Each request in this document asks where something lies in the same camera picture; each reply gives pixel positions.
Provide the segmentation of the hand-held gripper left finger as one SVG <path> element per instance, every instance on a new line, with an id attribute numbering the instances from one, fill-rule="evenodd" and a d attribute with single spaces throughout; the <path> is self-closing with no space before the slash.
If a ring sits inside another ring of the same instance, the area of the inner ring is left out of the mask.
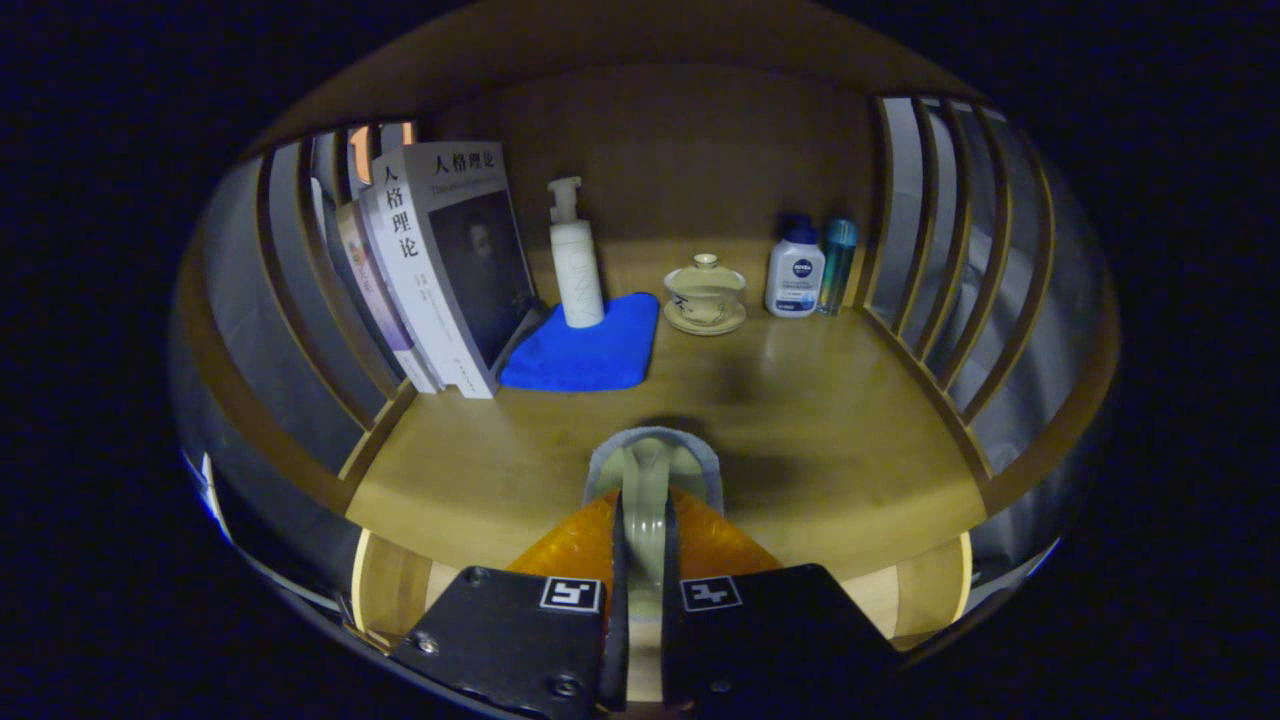
<path id="1" fill-rule="evenodd" d="M 628 557 L 618 491 L 511 569 L 462 569 L 390 659 L 485 719 L 596 719 L 626 705 Z"/>

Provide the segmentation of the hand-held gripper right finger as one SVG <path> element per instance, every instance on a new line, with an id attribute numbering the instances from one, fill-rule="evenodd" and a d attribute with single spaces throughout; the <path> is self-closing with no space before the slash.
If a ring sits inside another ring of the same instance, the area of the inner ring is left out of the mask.
<path id="1" fill-rule="evenodd" d="M 786 566 L 694 495 L 669 501 L 667 706 L 689 716 L 850 716 L 901 655 L 818 564 Z"/>

